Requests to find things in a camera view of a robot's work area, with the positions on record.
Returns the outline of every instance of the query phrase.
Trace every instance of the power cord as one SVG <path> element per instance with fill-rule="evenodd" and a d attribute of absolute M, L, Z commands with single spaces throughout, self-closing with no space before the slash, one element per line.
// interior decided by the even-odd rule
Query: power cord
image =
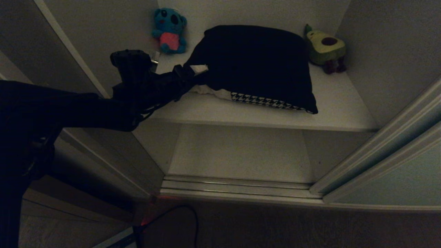
<path fill-rule="evenodd" d="M 187 208 L 187 209 L 189 209 L 190 211 L 192 211 L 193 212 L 193 215 L 194 215 L 194 220 L 196 221 L 196 231 L 195 231 L 195 233 L 194 233 L 194 248 L 197 248 L 197 241 L 198 241 L 198 234 L 199 234 L 199 218 L 198 218 L 198 214 L 196 213 L 196 210 L 194 210 L 194 208 L 192 207 L 192 206 L 190 206 L 190 205 L 178 205 L 178 206 L 176 206 L 176 207 L 172 207 L 172 208 L 170 208 L 169 210 L 167 210 L 167 211 L 165 211 L 164 213 L 162 213 L 162 214 L 160 214 L 158 217 L 156 217 L 156 218 L 154 218 L 152 221 L 150 221 L 149 223 L 147 223 L 147 224 L 145 224 L 145 225 L 141 225 L 141 226 L 138 226 L 137 228 L 136 228 L 136 231 L 135 231 L 135 235 L 137 236 L 136 237 L 136 240 L 137 240 L 137 246 L 138 247 L 140 247 L 140 242 L 139 242 L 139 235 L 148 227 L 148 226 L 150 226 L 151 224 L 153 224 L 153 223 L 155 223 L 156 221 L 158 221 L 159 219 L 161 219 L 162 217 L 164 217 L 164 216 L 166 216 L 167 214 L 169 214 L 170 212 L 172 212 L 172 211 L 174 211 L 174 210 L 176 210 L 176 209 L 179 209 L 179 208 Z"/>

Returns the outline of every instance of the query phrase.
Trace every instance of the pink belly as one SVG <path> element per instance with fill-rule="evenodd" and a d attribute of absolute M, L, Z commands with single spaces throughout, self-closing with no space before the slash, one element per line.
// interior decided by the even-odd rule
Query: pink belly
<path fill-rule="evenodd" d="M 179 48 L 179 35 L 172 33 L 163 33 L 159 38 L 160 45 L 167 44 L 171 50 Z"/>

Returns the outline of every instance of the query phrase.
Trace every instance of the houndstooth pattern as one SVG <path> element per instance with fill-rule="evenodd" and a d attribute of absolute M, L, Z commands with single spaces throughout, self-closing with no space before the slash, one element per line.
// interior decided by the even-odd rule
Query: houndstooth pattern
<path fill-rule="evenodd" d="M 297 106 L 293 106 L 289 103 L 286 103 L 284 101 L 274 100 L 270 98 L 264 98 L 264 97 L 257 97 L 237 92 L 231 92 L 231 100 L 233 101 L 239 101 L 239 102 L 245 102 L 245 103 L 251 103 L 261 106 L 267 106 L 267 107 L 273 107 L 277 109 L 295 109 L 295 110 L 306 110 L 304 108 L 300 108 Z"/>

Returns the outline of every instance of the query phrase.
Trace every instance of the plush toy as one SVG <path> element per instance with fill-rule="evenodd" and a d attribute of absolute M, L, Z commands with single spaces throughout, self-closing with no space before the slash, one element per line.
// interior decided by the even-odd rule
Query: plush toy
<path fill-rule="evenodd" d="M 176 10 L 160 8 L 155 11 L 156 29 L 152 35 L 159 38 L 161 50 L 165 53 L 183 53 L 187 42 L 181 36 L 187 19 Z"/>
<path fill-rule="evenodd" d="M 322 31 L 312 30 L 308 24 L 305 27 L 305 40 L 308 44 L 309 59 L 312 63 L 322 66 L 327 74 L 346 70 L 343 64 L 346 45 L 342 40 Z"/>

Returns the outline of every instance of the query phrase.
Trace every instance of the black cable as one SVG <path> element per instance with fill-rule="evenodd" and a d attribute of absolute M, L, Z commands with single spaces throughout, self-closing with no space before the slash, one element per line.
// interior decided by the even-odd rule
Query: black cable
<path fill-rule="evenodd" d="M 157 220 L 161 219 L 162 217 L 164 217 L 165 215 L 167 215 L 168 213 L 179 209 L 179 208 L 187 208 L 190 211 L 193 212 L 194 214 L 194 220 L 196 221 L 196 231 L 194 233 L 194 248 L 197 248 L 197 242 L 198 242 L 198 234 L 199 234 L 199 219 L 198 219 L 198 214 L 196 213 L 196 210 L 194 210 L 194 208 L 190 205 L 178 205 L 176 207 L 172 207 L 169 210 L 165 211 L 164 213 L 160 214 L 158 217 L 154 218 L 152 221 L 150 221 L 149 223 L 139 226 L 137 228 L 137 233 L 140 234 L 142 233 L 148 226 L 150 226 L 151 224 L 155 223 Z"/>

